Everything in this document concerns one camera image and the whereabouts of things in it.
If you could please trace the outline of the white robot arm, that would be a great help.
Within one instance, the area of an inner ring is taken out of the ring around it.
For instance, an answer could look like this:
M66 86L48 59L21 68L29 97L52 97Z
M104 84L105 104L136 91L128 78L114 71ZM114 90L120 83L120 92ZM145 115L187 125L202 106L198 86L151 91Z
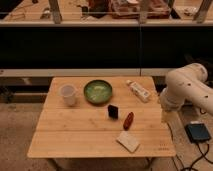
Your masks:
M188 100L213 117L213 88L205 84L207 78L207 69L200 63L169 71L159 96L162 109L168 113L179 111Z

